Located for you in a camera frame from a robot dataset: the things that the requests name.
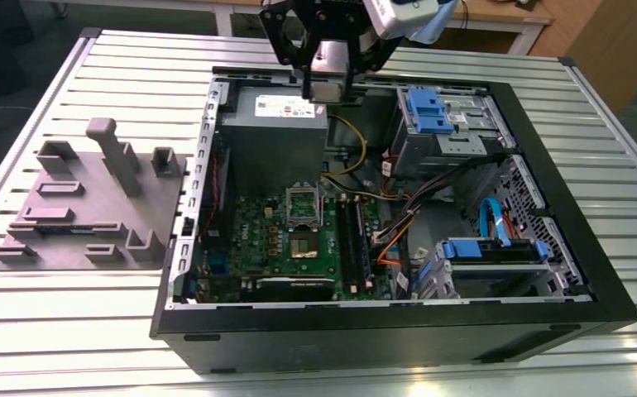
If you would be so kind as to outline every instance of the robotic arm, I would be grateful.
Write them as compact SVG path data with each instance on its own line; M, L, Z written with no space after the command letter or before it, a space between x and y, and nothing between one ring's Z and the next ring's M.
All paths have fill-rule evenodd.
M303 77L303 98L347 102L355 76L382 69L402 38L432 22L452 2L457 0L270 0L259 18L279 63L291 65L297 76ZM306 28L301 46L283 31L290 11ZM311 83L313 62L323 41L347 44L345 77L337 87Z

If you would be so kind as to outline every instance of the black cable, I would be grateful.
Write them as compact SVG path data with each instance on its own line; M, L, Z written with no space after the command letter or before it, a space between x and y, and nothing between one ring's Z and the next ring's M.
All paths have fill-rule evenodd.
M409 286L406 289L398 288L397 290L397 299L410 299L412 298L412 259L409 258L409 231L405 232L402 238L400 238L397 243L398 248L398 258L401 262L401 273L405 275L409 280Z
M450 169L445 174L438 175L429 180L424 186L412 195L412 198L406 202L406 205L398 215L396 223L382 230L378 237L382 238L393 231L401 229L404 225L417 216L417 211L421 209L422 202L432 197L441 190L446 189L474 167L485 164L500 163L510 155L508 153L497 153L485 157L474 157L461 163L456 168Z
M469 3L466 0L462 0L462 7L465 8L465 18L462 20L465 22L465 27L462 27L462 24L461 24L461 29L466 31L469 29L469 23L470 23L470 8L469 8Z

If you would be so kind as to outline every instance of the metal frame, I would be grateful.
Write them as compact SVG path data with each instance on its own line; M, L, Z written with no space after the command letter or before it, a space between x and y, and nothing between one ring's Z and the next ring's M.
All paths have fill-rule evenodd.
M84 131L86 123L71 117L94 114L122 119L122 133L126 129L143 136L136 141L193 154L197 139L186 132L195 134L201 127L210 68L269 67L277 62L269 43L259 39L103 31L99 40L106 45L92 48L78 75L67 73L74 90L56 94L64 106L47 110L30 142L44 134L75 138L76 126ZM602 120L597 101L585 93L592 88L577 83L552 58L408 48L398 49L379 75L494 79L513 85L637 303L637 158L623 147L619 129ZM169 123L171 115L178 123ZM165 128L152 128L154 122L166 122ZM36 164L38 146L28 143L14 156L16 164L0 187L0 211L18 209L20 194L11 187L31 187L28 177L35 174L23 170ZM0 225L11 218L0 215ZM160 276L158 271L0 273L0 394L151 391L156 396L206 392L230 397L249 391L275 395L281 388L306 397L512 397L541 390L576 396L637 395L637 323L517 364L201 377L167 345L148 338Z

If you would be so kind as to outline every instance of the aluminum table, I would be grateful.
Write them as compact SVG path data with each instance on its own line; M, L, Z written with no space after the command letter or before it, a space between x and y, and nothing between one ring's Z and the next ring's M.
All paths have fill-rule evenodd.
M277 68L277 58L265 40L86 31L0 166L0 244L42 143L99 151L90 117L114 117L138 153L191 154L215 65ZM513 86L637 303L637 145L577 68L401 49L381 73ZM0 273L0 393L637 395L637 323L520 364L199 377L148 338L159 280L150 270Z

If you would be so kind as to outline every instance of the orange wire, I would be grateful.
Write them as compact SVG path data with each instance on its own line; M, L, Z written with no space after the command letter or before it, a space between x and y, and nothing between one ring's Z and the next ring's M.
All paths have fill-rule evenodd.
M394 238L392 239L389 245L386 246L385 250L382 251L382 253L379 254L379 257L377 258L377 263L383 263L385 261L385 256L386 256L386 253L389 252L390 248L394 246L394 244L397 243L398 239L405 235L406 233L406 230L409 229L409 226L414 223L414 218L409 221L409 223L406 223L405 227L402 228L402 230L398 231L398 234L397 236L394 236Z

